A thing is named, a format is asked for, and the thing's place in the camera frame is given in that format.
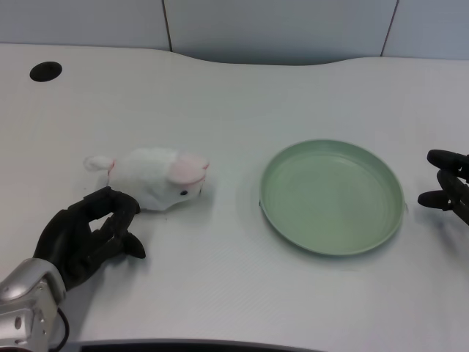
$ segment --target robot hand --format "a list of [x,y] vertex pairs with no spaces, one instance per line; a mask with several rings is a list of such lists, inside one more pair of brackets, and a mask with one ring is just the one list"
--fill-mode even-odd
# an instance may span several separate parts
[[[100,230],[89,223],[110,213]],[[134,198],[105,187],[59,211],[45,227],[34,258],[52,263],[67,290],[89,279],[101,264],[119,254],[145,258],[145,250],[127,228],[140,207]]]
[[441,191],[430,191],[418,197],[418,203],[428,208],[452,210],[469,224],[469,187],[458,177],[469,182],[469,156],[430,150],[426,159],[440,170],[437,173]]
[[[0,350],[44,352],[58,306],[70,290],[89,279],[107,259],[120,254],[145,258],[141,242],[128,232],[140,212],[134,198],[109,187],[59,211],[44,229],[31,259],[0,283]],[[89,223],[110,213],[99,230]]]

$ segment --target plate rim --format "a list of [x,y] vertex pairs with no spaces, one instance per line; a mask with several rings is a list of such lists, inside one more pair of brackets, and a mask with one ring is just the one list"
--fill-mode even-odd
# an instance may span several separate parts
[[[358,251],[351,251],[351,252],[342,252],[342,253],[331,253],[331,252],[321,252],[321,251],[317,251],[317,250],[313,250],[311,248],[308,248],[306,246],[303,246],[299,243],[297,243],[296,241],[292,240],[291,238],[289,238],[287,235],[285,235],[282,231],[280,231],[277,226],[273,223],[272,219],[269,217],[267,211],[265,210],[265,206],[264,206],[264,201],[263,201],[263,196],[262,196],[262,185],[265,184],[265,178],[267,177],[267,170],[269,169],[269,166],[273,163],[273,161],[278,157],[280,156],[280,154],[284,153],[285,151],[287,151],[288,149],[292,148],[292,147],[295,147],[299,144],[304,144],[304,143],[309,143],[309,142],[334,142],[334,143],[340,143],[340,144],[348,144],[348,145],[351,145],[353,147],[357,147],[359,149],[362,149],[364,150],[365,152],[371,154],[372,156],[374,156],[377,160],[379,160],[381,163],[383,163],[383,165],[389,170],[389,172],[391,173],[392,177],[396,180],[397,182],[397,185],[398,185],[398,188],[399,188],[399,196],[401,197],[401,210],[400,210],[400,214],[399,214],[399,219],[398,221],[396,221],[395,225],[393,226],[393,228],[389,231],[389,233],[379,242],[377,243],[374,243],[373,245],[371,246],[368,246],[364,249],[360,249]],[[283,238],[287,239],[289,242],[295,244],[296,246],[299,246],[300,248],[303,248],[309,252],[313,252],[313,253],[316,253],[316,254],[323,254],[323,255],[329,255],[329,256],[334,256],[334,257],[346,257],[346,256],[350,256],[350,255],[355,255],[355,254],[362,254],[362,253],[365,253],[365,252],[368,252],[368,251],[371,251],[372,249],[375,249],[379,246],[381,246],[382,244],[384,244],[386,241],[388,241],[389,239],[391,239],[397,232],[397,230],[399,229],[399,227],[401,226],[402,224],[402,219],[404,217],[404,211],[405,211],[405,198],[404,198],[404,192],[402,190],[402,185],[401,183],[399,182],[399,178],[396,176],[396,174],[394,173],[394,171],[392,170],[392,168],[389,167],[389,165],[387,165],[386,162],[384,162],[384,160],[380,157],[378,157],[376,154],[370,152],[369,150],[367,150],[366,148],[363,148],[363,147],[360,147],[359,145],[356,145],[356,144],[353,144],[353,143],[349,143],[349,142],[343,142],[343,141],[339,141],[339,140],[336,140],[336,139],[307,139],[305,141],[301,141],[301,142],[297,142],[297,143],[294,143],[294,144],[291,144],[289,145],[288,147],[285,147],[284,149],[280,150],[278,153],[276,153],[270,160],[269,162],[267,163],[267,165],[265,166],[264,168],[264,171],[262,172],[262,176],[261,176],[261,182],[260,182],[260,187],[259,187],[259,203],[260,203],[260,206],[261,206],[261,209],[262,209],[262,212],[264,213],[264,216],[267,218],[267,220],[269,221],[269,224],[275,229],[275,231],[280,234]]]

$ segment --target stuffed animal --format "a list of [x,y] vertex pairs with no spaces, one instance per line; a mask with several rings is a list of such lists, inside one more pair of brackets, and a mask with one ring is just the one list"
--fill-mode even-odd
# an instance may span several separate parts
[[147,210],[165,210],[197,197],[209,162],[206,158],[164,148],[137,149],[118,159],[92,156],[89,171],[106,170],[108,185],[132,196]]

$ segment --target bunny tail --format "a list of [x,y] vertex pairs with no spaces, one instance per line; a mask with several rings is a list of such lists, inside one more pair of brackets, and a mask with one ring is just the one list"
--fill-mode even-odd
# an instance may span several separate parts
[[89,156],[83,161],[85,169],[88,171],[110,170],[114,165],[114,159],[107,156]]

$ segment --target wall seam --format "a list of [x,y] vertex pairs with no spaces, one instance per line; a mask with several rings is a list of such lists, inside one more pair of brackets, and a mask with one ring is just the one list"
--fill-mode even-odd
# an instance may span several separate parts
[[166,14],[165,0],[161,0],[161,2],[163,3],[163,14],[164,14],[164,22],[166,24],[166,33],[168,34],[169,51],[173,52],[173,45],[171,43],[171,34],[169,33],[168,15]]
[[391,17],[391,22],[389,23],[388,33],[386,33],[386,39],[384,39],[383,49],[381,49],[380,56],[383,56],[384,54],[384,49],[386,47],[386,43],[388,42],[389,33],[391,33],[391,27],[393,26],[394,17],[396,16],[396,11],[397,11],[398,6],[399,6],[399,0],[396,0],[396,6],[394,7],[393,17]]

